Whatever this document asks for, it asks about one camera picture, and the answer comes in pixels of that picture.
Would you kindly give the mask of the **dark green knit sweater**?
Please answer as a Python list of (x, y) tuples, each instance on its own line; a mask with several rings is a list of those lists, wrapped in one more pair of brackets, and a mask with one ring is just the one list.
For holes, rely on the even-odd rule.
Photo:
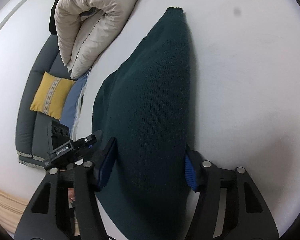
[(178, 239), (189, 187), (190, 49), (181, 8), (170, 7), (130, 57), (102, 83), (93, 131), (117, 139), (119, 155), (96, 194), (128, 239)]

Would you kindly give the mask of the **blue pillow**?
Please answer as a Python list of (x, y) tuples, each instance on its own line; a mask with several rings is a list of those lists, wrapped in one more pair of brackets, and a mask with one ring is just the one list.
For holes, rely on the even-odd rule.
[(63, 106), (60, 123), (69, 128), (69, 135), (72, 140), (76, 140), (76, 130), (89, 74), (90, 72), (87, 71), (75, 81)]

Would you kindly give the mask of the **yellow cushion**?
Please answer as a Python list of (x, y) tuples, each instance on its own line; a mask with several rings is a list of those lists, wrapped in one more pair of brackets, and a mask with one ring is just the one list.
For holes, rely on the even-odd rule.
[(45, 72), (30, 110), (60, 120), (66, 97), (74, 83), (74, 80), (55, 77)]

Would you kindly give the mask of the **beige folded duvet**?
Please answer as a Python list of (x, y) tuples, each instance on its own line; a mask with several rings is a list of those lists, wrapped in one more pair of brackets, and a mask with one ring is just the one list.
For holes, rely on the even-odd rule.
[(58, 0), (54, 12), (59, 53), (71, 78), (93, 66), (124, 28), (138, 0)]

